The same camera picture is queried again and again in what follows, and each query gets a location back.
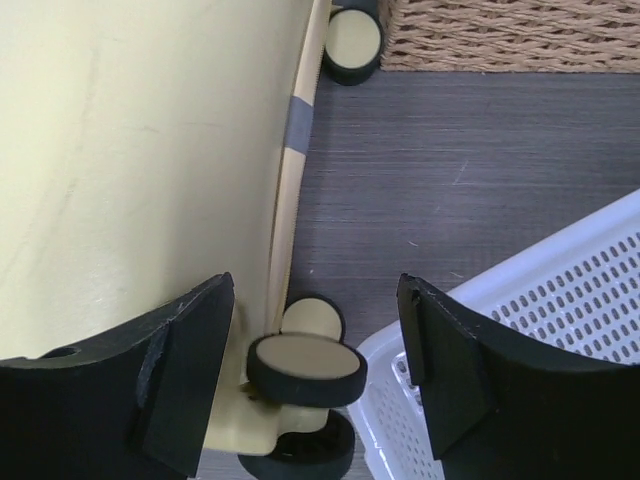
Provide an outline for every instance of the white plastic basket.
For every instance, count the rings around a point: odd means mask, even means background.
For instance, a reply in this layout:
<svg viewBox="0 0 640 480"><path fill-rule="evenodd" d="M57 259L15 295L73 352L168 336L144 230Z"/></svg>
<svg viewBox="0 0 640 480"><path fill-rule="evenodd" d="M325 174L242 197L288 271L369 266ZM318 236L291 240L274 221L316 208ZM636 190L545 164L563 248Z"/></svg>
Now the white plastic basket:
<svg viewBox="0 0 640 480"><path fill-rule="evenodd" d="M546 238L450 295L520 333L617 363L640 362L640 190ZM399 322L359 347L369 362L349 414L376 480L444 479Z"/></svg>

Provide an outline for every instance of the caster wheel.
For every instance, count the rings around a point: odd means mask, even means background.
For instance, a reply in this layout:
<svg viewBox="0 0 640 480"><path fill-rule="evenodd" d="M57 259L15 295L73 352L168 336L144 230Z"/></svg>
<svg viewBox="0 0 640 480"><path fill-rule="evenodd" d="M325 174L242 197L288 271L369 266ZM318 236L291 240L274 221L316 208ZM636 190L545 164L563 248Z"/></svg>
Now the caster wheel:
<svg viewBox="0 0 640 480"><path fill-rule="evenodd" d="M342 312L331 300L319 295L310 296L287 307L280 332L320 335L342 342L345 322Z"/></svg>
<svg viewBox="0 0 640 480"><path fill-rule="evenodd" d="M329 20L323 63L329 77L341 85L359 85L378 67L382 27L358 8L335 11Z"/></svg>
<svg viewBox="0 0 640 480"><path fill-rule="evenodd" d="M251 344L247 378L275 403L338 408L362 395L367 361L353 348L330 338L283 333Z"/></svg>
<svg viewBox="0 0 640 480"><path fill-rule="evenodd" d="M285 433L266 457L238 459L258 480L340 480L351 467L355 441L349 420L331 410L322 430Z"/></svg>

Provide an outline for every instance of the dark wood grain floor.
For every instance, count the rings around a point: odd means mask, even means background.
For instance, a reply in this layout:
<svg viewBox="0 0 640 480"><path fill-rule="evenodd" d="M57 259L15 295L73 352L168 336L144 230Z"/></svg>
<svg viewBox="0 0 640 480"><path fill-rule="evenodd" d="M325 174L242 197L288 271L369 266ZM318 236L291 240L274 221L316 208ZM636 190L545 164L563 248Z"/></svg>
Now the dark wood grain floor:
<svg viewBox="0 0 640 480"><path fill-rule="evenodd" d="M322 79L291 294L359 344L397 319L400 273L447 290L640 188L640 76L378 73ZM200 478L245 479L205 452ZM362 451L348 479L370 479Z"/></svg>

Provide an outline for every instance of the gray tape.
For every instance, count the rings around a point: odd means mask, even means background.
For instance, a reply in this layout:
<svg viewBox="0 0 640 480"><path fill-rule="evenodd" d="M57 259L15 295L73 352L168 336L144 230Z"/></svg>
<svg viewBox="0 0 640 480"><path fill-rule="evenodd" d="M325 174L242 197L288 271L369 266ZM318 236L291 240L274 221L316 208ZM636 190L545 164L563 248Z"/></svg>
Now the gray tape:
<svg viewBox="0 0 640 480"><path fill-rule="evenodd" d="M312 125L313 107L300 97L291 97L284 146L306 155L309 150Z"/></svg>

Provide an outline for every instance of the woven wicker basket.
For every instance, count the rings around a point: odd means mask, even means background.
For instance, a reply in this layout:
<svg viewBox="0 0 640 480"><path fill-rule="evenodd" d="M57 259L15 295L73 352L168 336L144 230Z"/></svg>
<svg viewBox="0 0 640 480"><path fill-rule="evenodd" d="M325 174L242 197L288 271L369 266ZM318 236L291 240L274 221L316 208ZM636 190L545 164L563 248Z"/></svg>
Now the woven wicker basket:
<svg viewBox="0 0 640 480"><path fill-rule="evenodd" d="M379 0L384 70L640 72L640 0Z"/></svg>

